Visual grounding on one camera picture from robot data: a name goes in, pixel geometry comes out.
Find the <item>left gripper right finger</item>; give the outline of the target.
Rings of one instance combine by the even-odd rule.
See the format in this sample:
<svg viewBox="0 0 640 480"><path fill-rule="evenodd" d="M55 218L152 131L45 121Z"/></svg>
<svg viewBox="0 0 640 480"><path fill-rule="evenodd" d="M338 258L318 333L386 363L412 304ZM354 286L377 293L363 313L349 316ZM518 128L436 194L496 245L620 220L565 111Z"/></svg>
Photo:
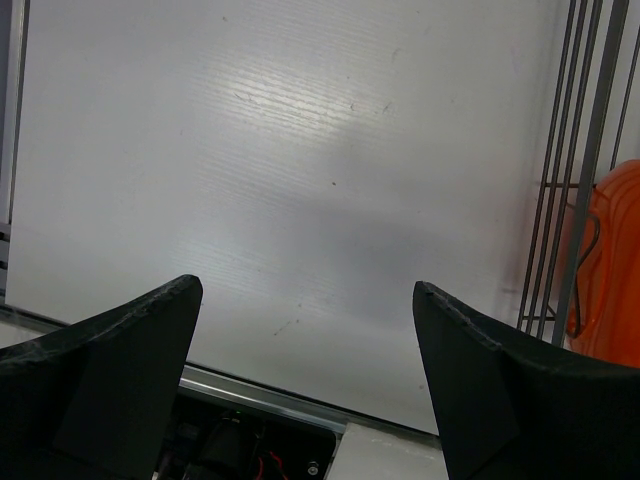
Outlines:
<svg viewBox="0 0 640 480"><path fill-rule="evenodd" d="M427 282L412 310L452 479L635 479L639 372L486 316Z"/></svg>

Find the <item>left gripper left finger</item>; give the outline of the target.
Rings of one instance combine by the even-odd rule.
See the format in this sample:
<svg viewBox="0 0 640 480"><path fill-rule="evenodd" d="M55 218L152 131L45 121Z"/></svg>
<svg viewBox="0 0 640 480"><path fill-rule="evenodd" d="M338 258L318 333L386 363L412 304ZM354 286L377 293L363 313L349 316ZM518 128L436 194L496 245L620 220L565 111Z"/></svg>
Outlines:
<svg viewBox="0 0 640 480"><path fill-rule="evenodd" d="M182 275L3 348L2 478L151 478L202 296Z"/></svg>

